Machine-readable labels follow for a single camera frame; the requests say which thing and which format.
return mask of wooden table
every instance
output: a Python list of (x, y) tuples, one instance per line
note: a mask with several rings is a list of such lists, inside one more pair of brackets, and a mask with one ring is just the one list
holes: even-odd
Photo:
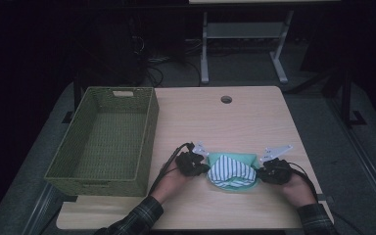
[[(266, 147), (291, 144), (284, 159), (305, 169), (321, 189), (282, 93), (277, 87), (157, 88), (160, 113), (150, 184), (173, 151), (185, 142), (203, 141), (210, 152), (263, 154)], [(232, 103), (223, 104), (222, 96)], [(61, 229), (95, 229), (124, 218), (142, 198), (79, 196), (65, 202), (57, 220)], [(164, 204), (154, 229), (291, 229), (299, 217), (268, 185), (233, 193), (194, 178)]]

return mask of striped cloth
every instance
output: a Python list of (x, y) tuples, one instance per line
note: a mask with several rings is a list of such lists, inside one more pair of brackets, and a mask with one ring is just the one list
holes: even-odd
[(253, 168), (225, 155), (221, 155), (211, 166), (207, 178), (215, 186), (231, 191), (248, 189), (257, 182)]

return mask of plaid sleeve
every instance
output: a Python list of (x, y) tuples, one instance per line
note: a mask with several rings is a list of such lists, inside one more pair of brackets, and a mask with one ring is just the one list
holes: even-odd
[(322, 204), (311, 204), (298, 208), (298, 214), (305, 234), (338, 234)]
[(108, 228), (99, 229), (96, 235), (140, 235), (147, 234), (164, 213), (162, 205), (148, 196), (127, 217)]

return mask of folded cloth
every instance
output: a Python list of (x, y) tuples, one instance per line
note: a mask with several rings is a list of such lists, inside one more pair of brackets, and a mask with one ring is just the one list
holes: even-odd
[(255, 154), (210, 153), (207, 162), (211, 169), (209, 181), (218, 188), (242, 191), (257, 184), (259, 162)]

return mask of green wicker basket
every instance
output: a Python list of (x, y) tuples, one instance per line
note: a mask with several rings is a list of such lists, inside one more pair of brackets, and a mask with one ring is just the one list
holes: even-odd
[(45, 179), (68, 195), (145, 196), (158, 114), (154, 88), (89, 87)]

